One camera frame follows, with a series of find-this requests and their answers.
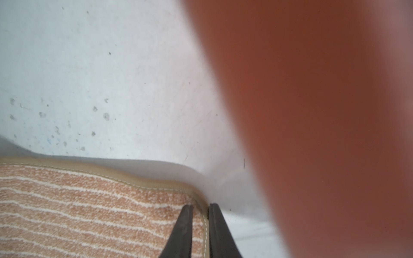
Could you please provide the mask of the orange striped square dishcloth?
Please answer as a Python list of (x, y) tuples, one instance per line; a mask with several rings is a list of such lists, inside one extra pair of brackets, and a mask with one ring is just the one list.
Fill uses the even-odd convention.
[(185, 205), (191, 256), (209, 255), (207, 203), (193, 186), (94, 164), (1, 159), (1, 257), (156, 258)]

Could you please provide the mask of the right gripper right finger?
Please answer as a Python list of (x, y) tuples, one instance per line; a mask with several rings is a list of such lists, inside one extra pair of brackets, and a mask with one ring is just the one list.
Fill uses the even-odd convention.
[(211, 258), (242, 258), (218, 204), (209, 205), (209, 248)]

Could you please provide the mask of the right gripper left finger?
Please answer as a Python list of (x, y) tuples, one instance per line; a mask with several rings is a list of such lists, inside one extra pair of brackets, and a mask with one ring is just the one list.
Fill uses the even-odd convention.
[(177, 218), (167, 244), (159, 258), (190, 258), (193, 239), (193, 209), (185, 205)]

